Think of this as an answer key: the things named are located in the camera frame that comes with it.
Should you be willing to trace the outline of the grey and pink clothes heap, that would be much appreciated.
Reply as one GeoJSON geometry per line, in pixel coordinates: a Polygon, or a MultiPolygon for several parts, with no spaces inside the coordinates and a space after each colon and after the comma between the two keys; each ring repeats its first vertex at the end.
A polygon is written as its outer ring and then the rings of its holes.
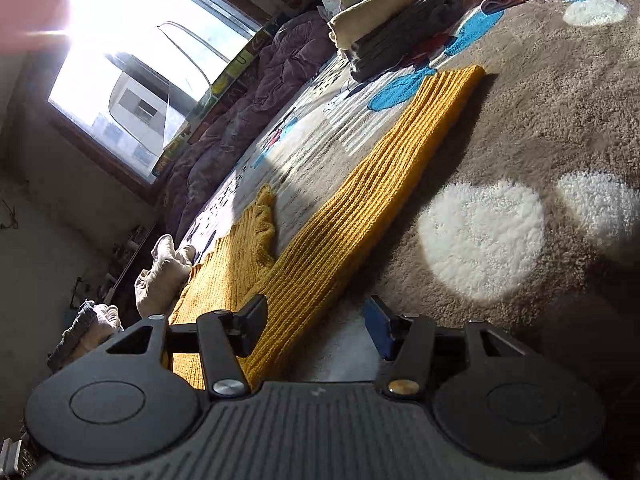
{"type": "Polygon", "coordinates": [[[123,330],[116,306],[86,300],[48,357],[47,367],[55,374],[123,330]]]}

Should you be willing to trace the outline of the window with metal rail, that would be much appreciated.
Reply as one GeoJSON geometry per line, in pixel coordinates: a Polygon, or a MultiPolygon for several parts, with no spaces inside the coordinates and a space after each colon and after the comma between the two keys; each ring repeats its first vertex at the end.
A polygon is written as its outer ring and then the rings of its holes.
{"type": "Polygon", "coordinates": [[[50,104],[153,183],[163,151],[258,32],[224,0],[70,0],[70,50],[50,104]]]}

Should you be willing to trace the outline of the yellow knitted sweater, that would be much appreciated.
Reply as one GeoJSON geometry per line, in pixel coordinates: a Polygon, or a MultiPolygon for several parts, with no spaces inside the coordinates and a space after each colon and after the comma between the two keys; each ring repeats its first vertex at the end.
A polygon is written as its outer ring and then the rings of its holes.
{"type": "Polygon", "coordinates": [[[279,257],[271,253],[274,194],[264,185],[193,267],[170,325],[193,323],[213,310],[239,312],[262,294],[266,328],[240,364],[252,387],[277,378],[401,212],[485,75],[472,65],[426,78],[398,122],[279,257]]]}

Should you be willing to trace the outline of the folded dark grey garment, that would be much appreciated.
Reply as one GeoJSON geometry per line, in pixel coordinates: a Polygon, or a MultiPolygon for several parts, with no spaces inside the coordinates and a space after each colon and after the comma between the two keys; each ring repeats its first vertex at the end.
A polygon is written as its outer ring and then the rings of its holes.
{"type": "Polygon", "coordinates": [[[415,46],[441,34],[465,12],[465,0],[416,0],[348,50],[350,74],[367,81],[395,67],[415,46]]]}

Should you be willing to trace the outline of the Mickey Mouse plush blanket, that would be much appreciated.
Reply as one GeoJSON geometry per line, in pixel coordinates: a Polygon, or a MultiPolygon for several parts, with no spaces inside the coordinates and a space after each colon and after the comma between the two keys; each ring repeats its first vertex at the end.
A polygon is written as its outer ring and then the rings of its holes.
{"type": "Polygon", "coordinates": [[[274,379],[365,380],[364,302],[487,321],[604,396],[639,382],[639,0],[473,9],[434,64],[360,84],[338,56],[246,149],[190,224],[194,266],[264,185],[279,257],[422,82],[486,75],[401,212],[274,379]]]}

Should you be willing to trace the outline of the purple quilted comforter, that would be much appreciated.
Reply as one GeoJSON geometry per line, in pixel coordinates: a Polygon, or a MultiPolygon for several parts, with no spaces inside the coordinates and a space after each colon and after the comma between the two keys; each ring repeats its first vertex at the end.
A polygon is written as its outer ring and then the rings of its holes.
{"type": "Polygon", "coordinates": [[[316,11],[284,23],[240,78],[233,102],[173,162],[160,196],[165,231],[177,242],[246,149],[335,53],[326,20],[316,11]]]}

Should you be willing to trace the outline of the cream bundled garment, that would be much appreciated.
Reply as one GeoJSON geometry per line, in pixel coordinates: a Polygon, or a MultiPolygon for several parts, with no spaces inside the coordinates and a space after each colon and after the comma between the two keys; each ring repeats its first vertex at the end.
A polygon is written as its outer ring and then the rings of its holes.
{"type": "Polygon", "coordinates": [[[196,249],[192,245],[175,248],[170,234],[155,243],[152,266],[143,269],[134,283],[134,298],[142,318],[168,315],[192,270],[196,249]]]}

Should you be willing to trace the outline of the folded cream garment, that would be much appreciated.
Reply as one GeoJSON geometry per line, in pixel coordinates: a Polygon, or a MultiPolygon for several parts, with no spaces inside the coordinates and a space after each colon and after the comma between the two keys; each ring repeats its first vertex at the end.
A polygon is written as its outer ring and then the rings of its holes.
{"type": "Polygon", "coordinates": [[[329,21],[329,37],[338,50],[349,50],[416,0],[362,0],[329,21]]]}

